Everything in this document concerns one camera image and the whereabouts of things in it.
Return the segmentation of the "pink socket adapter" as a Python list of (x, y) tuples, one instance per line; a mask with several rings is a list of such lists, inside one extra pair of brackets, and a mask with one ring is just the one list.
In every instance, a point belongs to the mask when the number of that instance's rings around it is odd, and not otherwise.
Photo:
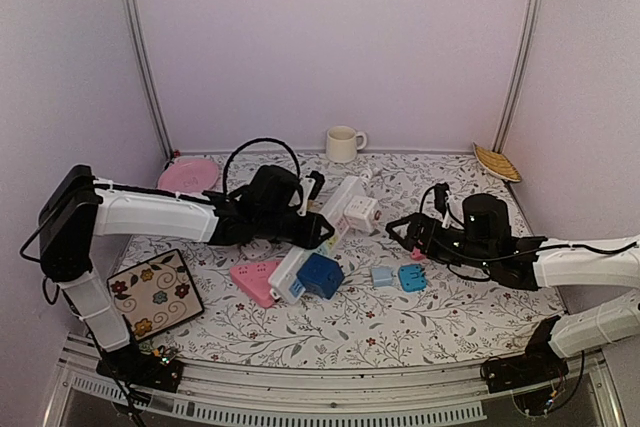
[(410, 258), (414, 261), (420, 262), (423, 261), (426, 256), (417, 247), (415, 247), (410, 254)]

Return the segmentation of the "white cube socket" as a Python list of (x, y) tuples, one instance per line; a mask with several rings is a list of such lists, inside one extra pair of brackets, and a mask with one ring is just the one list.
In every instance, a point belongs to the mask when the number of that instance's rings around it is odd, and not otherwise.
[(354, 195), (344, 209), (344, 216), (351, 228), (372, 233), (381, 217), (379, 202), (375, 198)]

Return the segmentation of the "light blue socket adapter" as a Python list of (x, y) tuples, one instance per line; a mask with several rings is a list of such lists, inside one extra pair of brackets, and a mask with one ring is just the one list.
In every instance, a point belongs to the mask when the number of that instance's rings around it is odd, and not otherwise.
[(428, 284), (425, 270), (419, 264), (401, 266), (397, 276), (401, 288), (408, 293), (425, 290)]

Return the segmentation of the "pale blue cube socket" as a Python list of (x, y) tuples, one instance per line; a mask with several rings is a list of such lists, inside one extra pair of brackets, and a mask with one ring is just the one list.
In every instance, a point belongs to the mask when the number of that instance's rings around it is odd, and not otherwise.
[(390, 267), (372, 267), (371, 280), (374, 288), (393, 287), (396, 285), (396, 274)]

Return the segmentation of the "dark blue cube socket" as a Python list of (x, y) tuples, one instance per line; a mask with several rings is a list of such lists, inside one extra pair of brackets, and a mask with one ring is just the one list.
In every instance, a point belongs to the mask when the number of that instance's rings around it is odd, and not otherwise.
[(345, 275), (337, 261), (313, 253), (298, 271), (297, 278), (308, 292), (330, 300), (344, 282)]

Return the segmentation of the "long white power strip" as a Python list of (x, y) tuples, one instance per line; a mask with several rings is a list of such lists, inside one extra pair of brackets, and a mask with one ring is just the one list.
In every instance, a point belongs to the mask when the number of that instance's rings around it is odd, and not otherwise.
[(381, 217), (377, 199), (367, 193), (376, 172), (365, 169), (358, 176), (347, 176), (325, 202), (320, 220), (313, 230), (310, 247), (293, 247), (268, 279), (269, 293), (276, 301), (296, 303), (311, 293), (331, 299), (344, 280), (344, 273), (332, 259), (349, 230), (372, 233)]

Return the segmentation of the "pink triangular power strip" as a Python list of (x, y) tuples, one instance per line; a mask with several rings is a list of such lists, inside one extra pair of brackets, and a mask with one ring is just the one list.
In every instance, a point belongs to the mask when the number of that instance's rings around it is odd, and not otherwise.
[(275, 304), (269, 277), (279, 266), (279, 260), (235, 265), (230, 269), (233, 283), (258, 306), (268, 309)]

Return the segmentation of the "round pink power strip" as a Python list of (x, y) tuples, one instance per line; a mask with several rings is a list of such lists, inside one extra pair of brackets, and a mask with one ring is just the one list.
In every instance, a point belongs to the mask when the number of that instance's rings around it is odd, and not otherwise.
[(280, 244), (264, 239), (254, 239), (239, 246), (239, 252), (249, 262), (267, 260), (279, 252)]

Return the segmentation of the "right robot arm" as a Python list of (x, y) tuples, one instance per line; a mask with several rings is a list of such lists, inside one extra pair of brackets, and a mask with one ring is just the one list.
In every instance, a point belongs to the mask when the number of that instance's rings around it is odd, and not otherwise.
[(557, 316), (536, 328), (517, 362), (517, 374), (537, 383), (556, 357), (612, 344), (639, 333), (639, 239), (570, 241), (516, 237), (507, 204), (490, 194), (462, 203), (462, 226), (422, 211), (389, 222), (389, 237), (407, 251), (446, 266), (471, 267), (514, 290), (559, 286), (618, 286), (626, 293), (577, 314)]

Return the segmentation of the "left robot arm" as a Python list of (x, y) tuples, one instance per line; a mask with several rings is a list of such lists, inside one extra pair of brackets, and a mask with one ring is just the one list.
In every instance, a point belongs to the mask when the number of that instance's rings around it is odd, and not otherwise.
[(320, 213), (306, 209), (320, 176), (307, 178), (275, 165), (258, 169), (235, 190), (197, 196), (116, 184), (74, 166), (41, 209), (35, 231), (19, 251), (57, 285), (111, 366), (128, 381), (148, 373), (148, 359), (90, 258), (96, 236), (174, 237), (213, 246), (254, 239), (315, 249), (335, 232)]

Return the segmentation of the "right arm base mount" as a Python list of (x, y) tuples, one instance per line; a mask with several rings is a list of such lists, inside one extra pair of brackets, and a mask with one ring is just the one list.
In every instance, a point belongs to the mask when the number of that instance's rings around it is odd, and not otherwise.
[(567, 361), (549, 347), (528, 349), (511, 357), (493, 357), (480, 367), (490, 393), (528, 387), (568, 374)]

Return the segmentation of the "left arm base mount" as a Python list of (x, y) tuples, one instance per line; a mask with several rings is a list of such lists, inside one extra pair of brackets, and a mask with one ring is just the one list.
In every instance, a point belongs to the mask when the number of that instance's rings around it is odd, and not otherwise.
[(105, 351), (98, 346), (100, 361), (96, 372), (127, 385), (146, 387), (176, 393), (182, 380), (184, 363), (180, 360), (164, 360), (163, 356), (143, 353), (136, 343)]

